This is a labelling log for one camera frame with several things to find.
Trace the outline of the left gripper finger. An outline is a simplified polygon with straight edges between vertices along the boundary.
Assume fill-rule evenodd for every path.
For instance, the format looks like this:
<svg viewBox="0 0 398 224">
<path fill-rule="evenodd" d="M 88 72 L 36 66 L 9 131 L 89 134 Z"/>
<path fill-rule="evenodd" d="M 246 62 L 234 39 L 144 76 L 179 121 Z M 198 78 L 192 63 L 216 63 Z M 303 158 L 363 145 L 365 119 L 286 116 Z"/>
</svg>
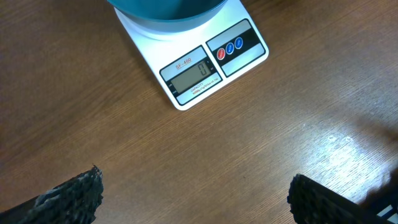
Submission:
<svg viewBox="0 0 398 224">
<path fill-rule="evenodd" d="M 91 224 L 102 204 L 103 174 L 90 170 L 1 213 L 1 223 Z"/>
</svg>

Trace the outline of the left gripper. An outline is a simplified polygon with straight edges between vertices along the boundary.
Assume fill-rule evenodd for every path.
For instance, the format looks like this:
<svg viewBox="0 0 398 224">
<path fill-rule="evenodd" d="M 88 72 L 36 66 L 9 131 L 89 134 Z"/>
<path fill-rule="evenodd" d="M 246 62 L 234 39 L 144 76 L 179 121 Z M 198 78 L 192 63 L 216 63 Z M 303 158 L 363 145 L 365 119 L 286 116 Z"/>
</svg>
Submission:
<svg viewBox="0 0 398 224">
<path fill-rule="evenodd" d="M 358 205 L 305 175 L 290 183 L 287 203 L 295 223 L 397 224 L 397 168 Z"/>
</svg>

